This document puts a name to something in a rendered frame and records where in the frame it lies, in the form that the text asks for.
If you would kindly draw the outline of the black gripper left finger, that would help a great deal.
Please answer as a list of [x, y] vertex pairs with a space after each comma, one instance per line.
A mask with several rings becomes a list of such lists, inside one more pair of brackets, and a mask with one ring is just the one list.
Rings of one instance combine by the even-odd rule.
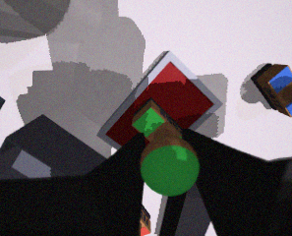
[[92, 236], [139, 236], [145, 148], [145, 134], [137, 133], [86, 175], [0, 179], [0, 233], [83, 229]]

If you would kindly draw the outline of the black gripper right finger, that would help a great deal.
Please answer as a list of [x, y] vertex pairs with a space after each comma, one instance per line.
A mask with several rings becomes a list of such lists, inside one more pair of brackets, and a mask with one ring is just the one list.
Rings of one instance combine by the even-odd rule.
[[191, 129], [196, 185], [217, 236], [279, 236], [292, 201], [292, 157], [266, 160]]

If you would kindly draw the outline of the grey mug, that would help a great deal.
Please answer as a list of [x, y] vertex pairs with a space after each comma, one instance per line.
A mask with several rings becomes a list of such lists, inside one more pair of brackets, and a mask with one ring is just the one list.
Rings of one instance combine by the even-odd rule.
[[60, 23], [70, 0], [0, 0], [0, 36], [31, 38]]

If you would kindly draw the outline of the red ink pad in grey tray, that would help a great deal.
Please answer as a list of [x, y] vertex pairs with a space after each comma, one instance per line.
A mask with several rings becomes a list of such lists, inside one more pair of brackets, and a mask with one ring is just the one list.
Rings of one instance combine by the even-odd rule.
[[138, 131], [134, 113], [152, 98], [182, 129], [196, 131], [223, 103], [167, 51], [103, 124], [97, 136], [118, 150]]

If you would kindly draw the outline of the dark grey open box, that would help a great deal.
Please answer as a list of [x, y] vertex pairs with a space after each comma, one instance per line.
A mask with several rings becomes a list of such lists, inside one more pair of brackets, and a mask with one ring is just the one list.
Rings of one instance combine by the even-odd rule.
[[0, 179], [86, 175], [106, 159], [42, 114], [4, 140]]

